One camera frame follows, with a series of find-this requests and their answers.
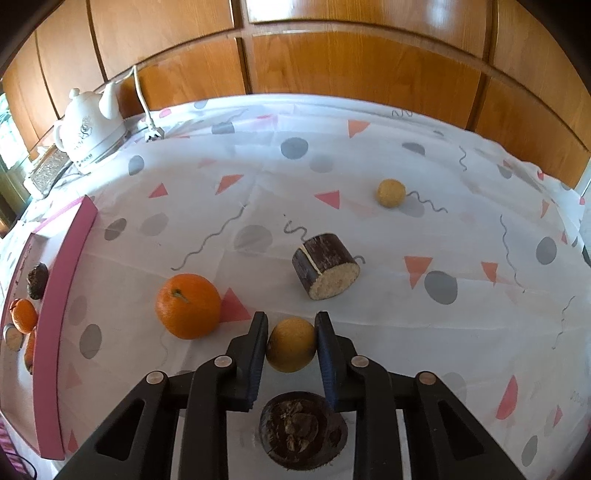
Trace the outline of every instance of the dried fruit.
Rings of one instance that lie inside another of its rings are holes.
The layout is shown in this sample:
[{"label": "dried fruit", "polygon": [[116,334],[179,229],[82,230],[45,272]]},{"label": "dried fruit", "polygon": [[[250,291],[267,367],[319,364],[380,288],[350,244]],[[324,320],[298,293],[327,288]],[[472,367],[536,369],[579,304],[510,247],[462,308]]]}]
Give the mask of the dried fruit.
[{"label": "dried fruit", "polygon": [[33,374],[33,355],[35,354],[35,330],[33,330],[27,338],[27,346],[25,347],[25,368],[32,375]]},{"label": "dried fruit", "polygon": [[12,323],[4,326],[4,341],[9,350],[18,352],[22,347],[24,337]]},{"label": "dried fruit", "polygon": [[35,265],[27,274],[27,291],[33,300],[41,300],[43,298],[48,279],[49,270],[45,263]]},{"label": "dried fruit", "polygon": [[267,455],[291,470],[330,462],[347,443],[347,425],[327,401],[309,392],[289,392],[263,408],[259,424]]}]

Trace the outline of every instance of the power cord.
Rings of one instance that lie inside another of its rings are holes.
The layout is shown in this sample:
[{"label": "power cord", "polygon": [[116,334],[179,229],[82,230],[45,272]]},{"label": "power cord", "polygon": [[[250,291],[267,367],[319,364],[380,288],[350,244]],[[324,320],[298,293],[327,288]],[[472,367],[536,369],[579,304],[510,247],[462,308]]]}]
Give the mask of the power cord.
[{"label": "power cord", "polygon": [[144,109],[144,113],[146,114],[145,121],[148,126],[148,131],[145,134],[145,140],[146,140],[146,142],[160,140],[161,138],[164,138],[164,130],[161,127],[157,127],[156,124],[154,123],[154,120],[152,119],[150,109],[148,108],[148,104],[146,103],[146,100],[144,98],[144,94],[142,93],[142,88],[139,85],[138,66],[134,65],[133,67],[131,67],[131,69],[129,70],[127,75],[125,75],[123,78],[117,80],[115,82],[115,84],[117,85],[117,84],[123,82],[124,80],[127,80],[132,75],[134,76],[134,80],[135,80],[135,93],[138,95],[139,102],[141,103],[142,108]]},{"label": "power cord", "polygon": [[25,457],[23,457],[22,455],[19,455],[18,453],[7,453],[6,455],[7,455],[7,456],[8,456],[8,455],[11,455],[11,456],[13,456],[13,457],[19,457],[21,460],[25,460],[25,461],[26,461],[26,463],[28,463],[28,464],[29,464],[29,466],[30,466],[30,467],[33,469],[33,472],[35,472],[35,474],[34,474],[34,477],[33,477],[33,480],[37,480],[37,469],[35,468],[35,465],[33,465],[33,464],[32,464],[32,463],[29,461],[29,460],[27,460],[27,459],[26,459]]}]

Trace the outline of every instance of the orange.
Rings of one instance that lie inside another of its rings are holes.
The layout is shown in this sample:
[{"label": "orange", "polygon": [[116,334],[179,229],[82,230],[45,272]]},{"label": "orange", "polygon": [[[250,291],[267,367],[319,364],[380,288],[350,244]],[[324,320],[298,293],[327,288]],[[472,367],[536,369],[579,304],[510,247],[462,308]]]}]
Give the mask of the orange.
[{"label": "orange", "polygon": [[25,335],[31,333],[37,325],[37,311],[27,299],[16,299],[10,304],[12,322],[17,330]]},{"label": "orange", "polygon": [[220,321],[222,299],[208,279],[182,273],[164,283],[156,297],[155,309],[170,333],[192,340],[215,330]]}]

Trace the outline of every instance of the squiggly line pattern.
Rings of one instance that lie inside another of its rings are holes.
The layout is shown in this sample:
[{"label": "squiggly line pattern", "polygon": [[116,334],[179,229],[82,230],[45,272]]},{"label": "squiggly line pattern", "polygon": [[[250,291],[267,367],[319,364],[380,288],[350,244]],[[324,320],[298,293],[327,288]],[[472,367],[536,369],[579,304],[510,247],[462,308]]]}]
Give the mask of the squiggly line pattern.
[{"label": "squiggly line pattern", "polygon": [[410,110],[405,110],[403,108],[400,109],[400,113],[397,110],[392,110],[392,116],[396,115],[397,117],[403,117],[404,114],[407,114],[409,118],[413,116],[413,113]]},{"label": "squiggly line pattern", "polygon": [[556,335],[556,340],[554,341],[554,346],[552,347],[552,350],[556,350],[556,346],[558,345],[558,338],[560,337],[560,335],[564,333],[564,312],[566,312],[566,309],[570,307],[570,302],[572,302],[573,298],[575,297],[576,295],[574,295],[566,304],[566,307],[562,309],[562,320],[560,321],[561,332],[558,335]]},{"label": "squiggly line pattern", "polygon": [[290,225],[291,225],[291,220],[285,224],[285,227],[283,227],[283,232],[284,233],[287,233],[289,235],[291,233],[296,233],[298,230],[303,230],[304,233],[301,234],[300,239],[301,239],[302,242],[304,242],[305,241],[304,240],[304,237],[306,235],[308,235],[308,229],[305,226],[298,226],[298,227],[294,228],[293,230],[288,230],[288,227]]},{"label": "squiggly line pattern", "polygon": [[162,345],[162,348],[164,348],[164,360],[162,360],[162,362],[160,363],[158,368],[161,368],[166,363],[166,360],[168,360],[168,348],[166,348],[166,345],[162,341],[162,337],[164,336],[164,334],[166,332],[167,332],[167,330],[165,328],[164,331],[162,332],[162,335],[160,335],[160,345]]},{"label": "squiggly line pattern", "polygon": [[413,190],[413,191],[407,193],[406,196],[407,197],[410,197],[413,193],[416,193],[417,194],[417,200],[419,202],[430,204],[431,205],[431,208],[433,209],[434,212],[439,213],[441,211],[444,211],[445,213],[449,213],[445,207],[441,207],[441,208],[436,209],[435,208],[435,205],[433,205],[433,202],[431,200],[421,200],[421,196],[418,194],[418,192],[416,190]]},{"label": "squiggly line pattern", "polygon": [[222,228],[220,229],[219,232],[210,233],[207,237],[205,237],[205,239],[203,240],[203,243],[201,244],[201,246],[199,247],[198,250],[195,250],[194,252],[189,252],[187,255],[185,255],[185,258],[183,260],[183,263],[181,264],[180,267],[178,267],[178,268],[170,267],[170,270],[173,270],[175,272],[178,272],[181,268],[183,268],[185,266],[185,264],[187,263],[187,260],[189,259],[190,256],[197,255],[197,254],[201,253],[201,251],[205,247],[205,243],[207,242],[207,240],[209,240],[210,238],[212,238],[214,236],[221,235],[222,232],[223,232],[223,230],[226,228],[226,225],[227,224],[229,224],[232,220],[239,219],[242,216],[242,212],[244,212],[244,209],[245,208],[246,208],[246,205],[242,205],[242,207],[240,208],[240,212],[238,213],[238,215],[236,215],[235,217],[232,217],[232,218],[229,218],[228,220],[226,220],[224,222],[224,224],[222,225]]},{"label": "squiggly line pattern", "polygon": [[467,153],[466,153],[466,150],[464,150],[462,147],[460,147],[460,150],[464,152],[464,156],[463,156],[462,158],[460,158],[459,162],[460,162],[460,165],[461,165],[462,167],[464,167],[464,171],[466,171],[466,170],[468,169],[468,167],[466,167],[466,166],[465,166],[465,165],[462,163],[462,160],[464,160],[464,158],[466,158],[466,155],[467,155]]},{"label": "squiggly line pattern", "polygon": [[513,265],[513,263],[511,263],[511,260],[509,260],[509,246],[507,245],[507,242],[505,241],[505,237],[507,236],[508,230],[507,230],[507,227],[505,226],[505,224],[503,223],[503,216],[502,215],[499,218],[499,221],[501,222],[501,225],[505,229],[505,233],[503,233],[503,238],[502,238],[503,245],[505,246],[505,250],[507,251],[505,258],[506,258],[509,266],[513,269],[513,279],[515,280],[515,283],[517,283],[521,288],[523,288],[523,291],[525,291],[525,287],[521,283],[519,283],[519,281],[517,280],[517,269],[515,268],[515,265]]}]

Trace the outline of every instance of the wooden wall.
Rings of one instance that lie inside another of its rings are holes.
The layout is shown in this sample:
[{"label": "wooden wall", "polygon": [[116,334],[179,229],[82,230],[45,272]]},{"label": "wooden wall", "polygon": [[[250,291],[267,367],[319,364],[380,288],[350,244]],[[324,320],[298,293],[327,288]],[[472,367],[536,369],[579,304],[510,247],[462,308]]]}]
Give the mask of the wooden wall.
[{"label": "wooden wall", "polygon": [[[337,95],[476,131],[574,186],[591,96],[517,0],[65,0],[4,89],[32,149],[72,87],[138,63],[151,109],[245,93]],[[131,79],[119,94],[140,112]]]}]

